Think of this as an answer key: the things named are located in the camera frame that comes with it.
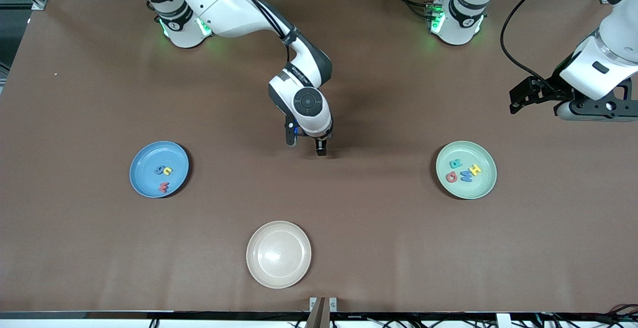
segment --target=blue plate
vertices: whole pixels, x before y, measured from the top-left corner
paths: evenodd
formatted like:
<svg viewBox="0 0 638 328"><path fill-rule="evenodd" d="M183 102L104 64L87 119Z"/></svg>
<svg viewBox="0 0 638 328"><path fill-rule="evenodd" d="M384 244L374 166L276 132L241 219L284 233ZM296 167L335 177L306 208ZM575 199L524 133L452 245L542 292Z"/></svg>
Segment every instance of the blue plate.
<svg viewBox="0 0 638 328"><path fill-rule="evenodd" d="M177 191L187 175L188 156L182 146L170 141L158 141L135 155L129 178L137 193L160 198Z"/></svg>

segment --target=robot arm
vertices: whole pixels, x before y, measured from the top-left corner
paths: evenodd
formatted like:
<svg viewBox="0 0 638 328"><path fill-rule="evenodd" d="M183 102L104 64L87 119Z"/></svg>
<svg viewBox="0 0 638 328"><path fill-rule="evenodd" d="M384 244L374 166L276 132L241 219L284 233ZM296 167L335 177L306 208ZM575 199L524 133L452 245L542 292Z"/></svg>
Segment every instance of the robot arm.
<svg viewBox="0 0 638 328"><path fill-rule="evenodd" d="M182 48L201 43L215 33L239 37L258 30L277 33L296 52L294 60L269 83L269 96L286 115L286 140L294 146L298 136L315 139L317 153L325 155L332 131L332 116L317 88L332 75L332 62L275 8L259 0L149 0L158 13L164 34Z"/></svg>
<svg viewBox="0 0 638 328"><path fill-rule="evenodd" d="M612 13L577 46L547 80L531 76L510 91L510 112L545 101L561 101L565 120L638 120L631 76L638 73L638 0L608 0ZM613 89L624 89L618 99Z"/></svg>
<svg viewBox="0 0 638 328"><path fill-rule="evenodd" d="M451 45L467 44L479 32L483 13L490 0L436 0L440 8L431 14L437 16L429 30Z"/></svg>

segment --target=green led light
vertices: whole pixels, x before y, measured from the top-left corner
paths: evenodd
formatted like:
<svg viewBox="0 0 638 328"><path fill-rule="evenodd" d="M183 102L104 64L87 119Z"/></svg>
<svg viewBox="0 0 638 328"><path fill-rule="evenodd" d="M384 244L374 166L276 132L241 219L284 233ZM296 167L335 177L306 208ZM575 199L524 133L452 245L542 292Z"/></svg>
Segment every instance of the green led light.
<svg viewBox="0 0 638 328"><path fill-rule="evenodd" d="M164 22L160 19L159 20L162 29L164 29L164 36L168 37L168 32L166 31L166 25L164 25Z"/></svg>
<svg viewBox="0 0 638 328"><path fill-rule="evenodd" d="M210 30L210 28L206 24L204 24L201 19L197 19L197 24L200 26L200 30L203 35L208 36L210 35L210 33L212 33L212 30Z"/></svg>
<svg viewBox="0 0 638 328"><path fill-rule="evenodd" d="M445 21L445 13L441 12L441 14L437 17L437 19L434 19L432 21L432 32L438 33L441 30L441 26L443 25L443 22Z"/></svg>
<svg viewBox="0 0 638 328"><path fill-rule="evenodd" d="M480 16L480 19L478 19L477 28L476 28L476 30L474 30L474 33L479 32L479 30L480 30L480 24L481 24L481 21L483 21L483 18L484 18L484 17L485 17L485 15L481 15L481 16Z"/></svg>

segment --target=black circular joint cap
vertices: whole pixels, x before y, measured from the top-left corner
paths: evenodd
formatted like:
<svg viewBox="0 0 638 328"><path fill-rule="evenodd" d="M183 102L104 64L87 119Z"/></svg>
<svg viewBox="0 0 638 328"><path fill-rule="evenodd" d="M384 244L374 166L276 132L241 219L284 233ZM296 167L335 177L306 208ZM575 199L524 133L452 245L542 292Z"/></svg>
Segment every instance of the black circular joint cap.
<svg viewBox="0 0 638 328"><path fill-rule="evenodd" d="M295 109L303 116L317 116L323 107L321 93L314 87L305 87L295 94Z"/></svg>

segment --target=brown tablecloth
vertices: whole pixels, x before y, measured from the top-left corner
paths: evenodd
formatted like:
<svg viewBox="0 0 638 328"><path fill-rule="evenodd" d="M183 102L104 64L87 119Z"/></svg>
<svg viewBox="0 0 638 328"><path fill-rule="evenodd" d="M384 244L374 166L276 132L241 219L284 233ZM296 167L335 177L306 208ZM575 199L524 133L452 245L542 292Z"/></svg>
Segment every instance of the brown tablecloth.
<svg viewBox="0 0 638 328"><path fill-rule="evenodd" d="M518 0L493 0L453 47L399 0L268 0L333 61L328 157L291 149L267 82L271 32L179 49L143 0L51 0L35 12L0 97L0 310L606 312L638 298L638 126L508 111L526 73L498 44ZM506 42L549 74L611 10L529 0ZM191 155L187 186L136 194L134 155ZM475 201L445 194L437 150L484 146L498 167ZM309 235L289 289L248 273L259 226Z"/></svg>

